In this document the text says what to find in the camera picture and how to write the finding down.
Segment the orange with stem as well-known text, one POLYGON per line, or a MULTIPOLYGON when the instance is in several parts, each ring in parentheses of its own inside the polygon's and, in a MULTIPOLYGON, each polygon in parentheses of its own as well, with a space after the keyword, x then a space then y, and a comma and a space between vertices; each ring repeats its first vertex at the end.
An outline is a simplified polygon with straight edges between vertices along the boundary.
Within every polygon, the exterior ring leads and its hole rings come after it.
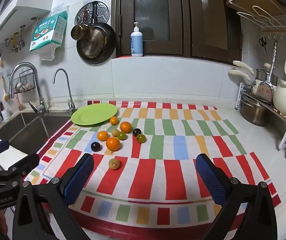
POLYGON ((106 140, 106 147, 110 150, 110 151, 117 151, 120 148, 120 141, 118 138, 108 138, 106 140))

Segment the beige longan fruit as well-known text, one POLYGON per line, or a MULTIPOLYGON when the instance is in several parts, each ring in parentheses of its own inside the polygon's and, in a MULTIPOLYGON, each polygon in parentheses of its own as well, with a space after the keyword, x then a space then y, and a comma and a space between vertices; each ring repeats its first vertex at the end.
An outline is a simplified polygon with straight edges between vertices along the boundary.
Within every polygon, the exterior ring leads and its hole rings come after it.
POLYGON ((118 136, 118 133, 119 133, 119 130, 118 130, 118 129, 113 129, 113 130, 112 130, 112 136, 113 136, 113 137, 117 137, 117 136, 118 136))

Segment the steel cooking pot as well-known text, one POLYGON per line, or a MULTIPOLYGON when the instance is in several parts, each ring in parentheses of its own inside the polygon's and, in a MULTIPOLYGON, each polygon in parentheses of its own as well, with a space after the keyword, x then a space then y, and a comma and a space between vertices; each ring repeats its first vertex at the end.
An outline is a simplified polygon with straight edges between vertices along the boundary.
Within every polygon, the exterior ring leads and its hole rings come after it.
POLYGON ((256 126, 265 127, 268 124, 268 110, 245 94, 241 97, 240 114, 244 119, 256 126))

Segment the black scissors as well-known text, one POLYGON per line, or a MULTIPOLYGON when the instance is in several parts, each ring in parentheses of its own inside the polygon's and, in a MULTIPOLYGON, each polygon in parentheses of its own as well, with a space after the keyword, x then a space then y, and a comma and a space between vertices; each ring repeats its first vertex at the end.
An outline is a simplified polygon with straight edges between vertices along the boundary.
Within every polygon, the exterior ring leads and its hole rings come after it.
POLYGON ((265 54, 267 55, 267 48, 266 48, 267 40, 266 40, 266 37, 262 36, 261 38, 259 38, 259 44, 264 49, 265 54))

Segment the dark plum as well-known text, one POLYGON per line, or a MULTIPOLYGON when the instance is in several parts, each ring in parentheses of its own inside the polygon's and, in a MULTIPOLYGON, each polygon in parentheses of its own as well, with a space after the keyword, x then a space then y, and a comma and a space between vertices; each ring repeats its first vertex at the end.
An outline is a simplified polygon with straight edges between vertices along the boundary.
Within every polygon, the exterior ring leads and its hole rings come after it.
POLYGON ((142 133, 142 131, 139 128, 135 128, 135 129, 133 129, 132 133, 135 137, 137 137, 139 134, 142 133))
POLYGON ((102 146, 99 142, 95 141, 91 143, 90 148, 93 152, 99 152, 102 146))

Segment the green plate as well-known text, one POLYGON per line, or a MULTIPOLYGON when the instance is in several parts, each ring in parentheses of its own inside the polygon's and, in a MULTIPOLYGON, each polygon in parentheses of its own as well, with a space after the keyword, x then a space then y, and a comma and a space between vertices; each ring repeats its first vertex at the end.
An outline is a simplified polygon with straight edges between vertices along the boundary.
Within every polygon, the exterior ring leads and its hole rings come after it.
POLYGON ((110 103, 94 103, 76 110, 71 121, 79 126, 90 126, 109 120, 117 112, 118 108, 110 103))

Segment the colourful striped tablecloth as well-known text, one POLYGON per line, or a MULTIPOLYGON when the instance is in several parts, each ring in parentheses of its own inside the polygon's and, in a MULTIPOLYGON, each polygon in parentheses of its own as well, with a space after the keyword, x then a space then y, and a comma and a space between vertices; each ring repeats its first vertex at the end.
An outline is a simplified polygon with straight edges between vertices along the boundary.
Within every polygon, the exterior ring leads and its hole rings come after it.
POLYGON ((121 102, 120 122, 141 129, 146 141, 128 135, 113 152, 106 146, 90 148, 104 123, 80 127, 67 122, 39 150, 40 163, 26 177, 32 184, 61 177, 85 153, 94 169, 70 207, 89 235, 117 239, 199 238, 220 211, 195 169, 196 158, 206 154, 229 177, 242 183, 267 183, 274 206, 280 204, 276 188, 255 148, 255 126, 237 111, 195 105, 121 102), (119 159, 117 170, 109 168, 119 159))

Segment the round metal steamer rack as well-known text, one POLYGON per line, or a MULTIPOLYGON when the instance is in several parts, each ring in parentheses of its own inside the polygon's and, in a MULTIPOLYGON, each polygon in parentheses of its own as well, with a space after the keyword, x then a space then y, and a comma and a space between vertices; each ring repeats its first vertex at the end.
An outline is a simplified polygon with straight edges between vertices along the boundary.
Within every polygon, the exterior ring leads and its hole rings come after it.
POLYGON ((85 4, 75 16, 75 25, 82 21, 85 24, 92 24, 93 4, 96 3, 96 19, 95 22, 108 23, 110 17, 110 10, 106 3, 101 1, 93 1, 85 4))

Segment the brown kiwi fruit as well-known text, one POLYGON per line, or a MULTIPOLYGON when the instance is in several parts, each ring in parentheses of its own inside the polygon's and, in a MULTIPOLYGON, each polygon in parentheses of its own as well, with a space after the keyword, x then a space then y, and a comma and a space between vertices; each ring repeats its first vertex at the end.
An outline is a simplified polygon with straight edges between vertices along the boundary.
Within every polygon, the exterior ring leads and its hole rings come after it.
POLYGON ((108 165, 111 170, 117 170, 120 168, 121 162, 119 161, 119 159, 112 158, 110 159, 108 165))

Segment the dark wooden window frame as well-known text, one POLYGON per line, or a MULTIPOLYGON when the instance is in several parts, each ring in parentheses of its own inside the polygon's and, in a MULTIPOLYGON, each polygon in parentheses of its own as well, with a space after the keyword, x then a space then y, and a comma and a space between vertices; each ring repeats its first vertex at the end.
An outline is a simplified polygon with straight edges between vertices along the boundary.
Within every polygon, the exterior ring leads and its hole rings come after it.
POLYGON ((231 64, 242 58, 241 21, 225 0, 116 0, 116 55, 131 54, 137 23, 145 55, 231 64))

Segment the black frying pan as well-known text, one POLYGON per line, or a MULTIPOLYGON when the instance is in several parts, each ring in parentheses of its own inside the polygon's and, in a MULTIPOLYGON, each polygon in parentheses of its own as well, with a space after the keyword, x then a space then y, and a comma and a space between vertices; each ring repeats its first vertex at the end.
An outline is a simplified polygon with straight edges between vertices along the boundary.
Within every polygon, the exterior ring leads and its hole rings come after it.
POLYGON ((88 64, 101 64, 107 61, 116 47, 116 33, 107 23, 97 21, 99 4, 93 2, 91 24, 84 37, 77 41, 77 52, 88 64))

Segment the large orange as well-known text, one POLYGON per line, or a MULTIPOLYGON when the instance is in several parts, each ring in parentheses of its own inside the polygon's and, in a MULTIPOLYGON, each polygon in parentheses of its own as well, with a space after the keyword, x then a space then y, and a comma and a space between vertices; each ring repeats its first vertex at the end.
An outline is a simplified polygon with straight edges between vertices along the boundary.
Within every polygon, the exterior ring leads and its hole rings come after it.
POLYGON ((132 131, 132 125, 130 122, 127 122, 127 121, 123 121, 121 124, 120 124, 120 129, 125 132, 125 133, 131 133, 132 131))

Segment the small orange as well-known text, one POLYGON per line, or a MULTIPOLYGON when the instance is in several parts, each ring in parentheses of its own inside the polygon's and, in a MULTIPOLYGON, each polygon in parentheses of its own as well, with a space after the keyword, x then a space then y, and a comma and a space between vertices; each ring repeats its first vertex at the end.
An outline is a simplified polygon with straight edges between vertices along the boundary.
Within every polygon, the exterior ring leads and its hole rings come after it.
POLYGON ((107 131, 99 131, 97 133, 97 139, 99 141, 106 141, 109 138, 109 134, 107 131))
POLYGON ((119 120, 116 116, 112 116, 109 121, 111 125, 117 125, 119 123, 119 120))

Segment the small brass pot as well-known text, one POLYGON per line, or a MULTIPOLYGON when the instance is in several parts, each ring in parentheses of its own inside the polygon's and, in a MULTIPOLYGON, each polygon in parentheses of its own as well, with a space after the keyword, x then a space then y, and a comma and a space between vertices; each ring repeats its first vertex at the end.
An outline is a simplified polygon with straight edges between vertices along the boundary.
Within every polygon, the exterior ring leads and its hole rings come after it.
POLYGON ((82 12, 81 22, 75 25, 71 29, 71 37, 75 41, 79 41, 82 38, 84 38, 87 35, 88 31, 90 30, 89 25, 86 23, 86 16, 87 16, 87 11, 84 10, 82 12))

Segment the green grape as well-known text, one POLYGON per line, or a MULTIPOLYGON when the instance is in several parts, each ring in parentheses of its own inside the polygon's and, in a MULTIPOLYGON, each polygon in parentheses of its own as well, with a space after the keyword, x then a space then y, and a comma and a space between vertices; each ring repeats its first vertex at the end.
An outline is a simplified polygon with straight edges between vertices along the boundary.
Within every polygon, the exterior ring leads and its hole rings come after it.
POLYGON ((123 131, 119 131, 118 134, 117 134, 117 138, 119 140, 126 140, 127 139, 127 134, 123 131))
POLYGON ((136 140, 138 143, 142 144, 146 141, 146 136, 144 134, 139 134, 136 136, 136 140))

